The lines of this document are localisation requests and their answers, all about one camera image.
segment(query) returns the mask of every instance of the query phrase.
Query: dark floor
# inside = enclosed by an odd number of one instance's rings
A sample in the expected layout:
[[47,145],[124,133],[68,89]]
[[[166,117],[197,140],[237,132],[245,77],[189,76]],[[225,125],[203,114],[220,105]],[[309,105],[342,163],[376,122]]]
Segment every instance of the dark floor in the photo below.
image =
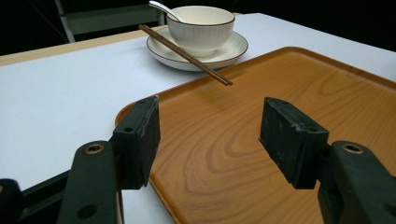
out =
[[[81,3],[97,8],[131,4],[136,0],[62,0],[81,10]],[[260,12],[329,34],[396,52],[396,1],[377,0],[163,0],[170,8],[185,5],[223,7],[232,12]],[[0,55],[67,43],[53,0],[0,1]],[[137,30],[137,26],[76,35],[77,41]]]

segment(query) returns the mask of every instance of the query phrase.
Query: white spoon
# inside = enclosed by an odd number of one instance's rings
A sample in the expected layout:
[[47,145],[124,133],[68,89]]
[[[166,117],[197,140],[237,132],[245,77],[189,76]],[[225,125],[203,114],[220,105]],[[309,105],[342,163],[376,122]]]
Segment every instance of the white spoon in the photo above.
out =
[[151,7],[156,7],[159,10],[162,10],[166,13],[171,14],[172,16],[174,16],[176,18],[176,20],[184,22],[178,15],[175,14],[175,12],[172,11],[172,9],[170,9],[169,7],[164,6],[163,4],[156,2],[156,1],[148,1],[148,5]]

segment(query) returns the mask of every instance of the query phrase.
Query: white table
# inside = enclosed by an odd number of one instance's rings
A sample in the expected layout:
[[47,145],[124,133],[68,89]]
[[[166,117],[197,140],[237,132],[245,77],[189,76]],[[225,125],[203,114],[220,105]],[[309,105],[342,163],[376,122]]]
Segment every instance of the white table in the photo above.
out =
[[[237,16],[234,30],[249,43],[239,63],[296,46],[396,80],[393,51],[263,14]],[[159,63],[150,55],[146,39],[1,66],[0,178],[15,179],[27,189],[70,169],[80,146],[109,139],[125,105],[204,75]],[[22,56],[14,57],[18,61]],[[125,190],[123,202],[126,223],[173,223],[150,186]]]

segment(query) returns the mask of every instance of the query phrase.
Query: wooden chopsticks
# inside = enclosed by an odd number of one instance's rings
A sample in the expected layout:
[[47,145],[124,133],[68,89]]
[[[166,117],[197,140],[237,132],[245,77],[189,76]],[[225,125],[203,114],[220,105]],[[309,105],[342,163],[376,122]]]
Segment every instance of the wooden chopsticks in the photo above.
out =
[[228,86],[228,85],[232,86],[233,85],[233,83],[228,78],[222,76],[221,74],[219,74],[215,70],[213,70],[210,67],[206,66],[205,64],[201,63],[198,59],[196,59],[193,56],[191,56],[184,49],[178,47],[177,45],[175,45],[174,43],[172,43],[171,41],[169,41],[168,39],[166,39],[162,35],[158,34],[154,30],[149,28],[147,25],[139,25],[139,29],[144,31],[146,34],[150,35],[154,39],[160,41],[166,47],[168,47],[169,49],[171,49],[173,52],[177,53],[181,57],[185,58],[190,63],[193,63],[197,67],[201,68],[204,72],[207,72],[210,76],[212,76],[217,81],[219,81],[222,84],[224,84],[225,86]]

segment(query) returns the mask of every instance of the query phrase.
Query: white saucer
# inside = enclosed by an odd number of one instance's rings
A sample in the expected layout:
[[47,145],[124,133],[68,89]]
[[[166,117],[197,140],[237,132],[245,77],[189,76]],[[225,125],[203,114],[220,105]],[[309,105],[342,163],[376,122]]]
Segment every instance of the white saucer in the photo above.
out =
[[[175,43],[167,27],[158,30],[157,33]],[[150,36],[148,37],[147,45],[152,55],[161,63],[186,71],[202,71]],[[230,39],[213,54],[197,59],[212,69],[219,69],[235,63],[247,50],[248,42],[246,39],[240,34],[233,32]]]

